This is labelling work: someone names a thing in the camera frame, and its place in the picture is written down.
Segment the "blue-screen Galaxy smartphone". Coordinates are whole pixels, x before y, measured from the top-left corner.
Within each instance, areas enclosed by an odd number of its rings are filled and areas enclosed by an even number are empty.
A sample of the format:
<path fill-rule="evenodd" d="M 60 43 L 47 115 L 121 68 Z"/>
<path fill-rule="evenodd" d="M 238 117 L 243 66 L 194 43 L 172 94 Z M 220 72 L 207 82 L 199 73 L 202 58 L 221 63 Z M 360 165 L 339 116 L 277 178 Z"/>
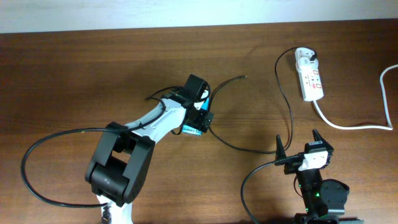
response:
<path fill-rule="evenodd" d="M 181 132 L 201 136 L 209 130 L 213 118 L 214 114 L 210 112 L 210 91 L 205 89 L 199 100 L 187 111 L 187 117 L 183 122 Z"/>

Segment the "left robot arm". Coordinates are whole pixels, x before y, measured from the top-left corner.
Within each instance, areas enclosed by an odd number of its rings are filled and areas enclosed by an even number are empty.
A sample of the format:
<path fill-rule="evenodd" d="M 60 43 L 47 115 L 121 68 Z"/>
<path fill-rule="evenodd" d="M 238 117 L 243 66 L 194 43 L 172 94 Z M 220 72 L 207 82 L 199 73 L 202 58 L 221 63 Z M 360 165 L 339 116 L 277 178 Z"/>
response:
<path fill-rule="evenodd" d="M 209 97 L 209 84 L 190 75 L 183 87 L 173 87 L 143 117 L 107 125 L 85 173 L 100 202 L 102 223 L 132 223 L 132 202 L 144 185 L 155 145 L 184 125 L 207 131 L 213 114 L 202 106 Z"/>

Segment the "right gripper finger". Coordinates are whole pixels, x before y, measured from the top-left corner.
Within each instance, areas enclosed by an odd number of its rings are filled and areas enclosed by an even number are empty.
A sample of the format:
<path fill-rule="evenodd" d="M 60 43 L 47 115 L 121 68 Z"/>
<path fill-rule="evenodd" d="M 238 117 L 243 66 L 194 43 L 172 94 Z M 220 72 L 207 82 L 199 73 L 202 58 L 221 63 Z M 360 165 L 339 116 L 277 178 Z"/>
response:
<path fill-rule="evenodd" d="M 320 133 L 318 132 L 317 129 L 313 129 L 312 134 L 313 134 L 313 138 L 314 138 L 314 141 L 312 142 L 313 145 L 326 143 L 326 141 L 322 138 L 322 136 L 320 135 Z"/>
<path fill-rule="evenodd" d="M 284 149 L 284 145 L 282 144 L 281 138 L 279 135 L 276 136 L 276 151 L 275 151 L 275 159 L 277 161 L 281 160 L 281 159 L 285 159 L 286 155 L 285 155 L 285 149 Z"/>

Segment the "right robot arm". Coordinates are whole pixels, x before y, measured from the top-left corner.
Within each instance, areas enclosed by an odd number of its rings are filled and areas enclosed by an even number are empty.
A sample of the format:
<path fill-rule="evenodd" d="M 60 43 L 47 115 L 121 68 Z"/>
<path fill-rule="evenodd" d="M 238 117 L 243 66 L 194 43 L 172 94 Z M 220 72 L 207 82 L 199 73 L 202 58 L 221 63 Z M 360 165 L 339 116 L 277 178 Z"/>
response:
<path fill-rule="evenodd" d="M 286 156 L 276 136 L 275 165 L 284 166 L 284 174 L 295 174 L 305 213 L 297 213 L 294 223 L 364 223 L 358 218 L 342 218 L 349 195 L 349 186 L 335 179 L 323 179 L 320 171 L 331 161 L 334 148 L 314 129 L 314 141 L 306 143 L 304 151 Z"/>

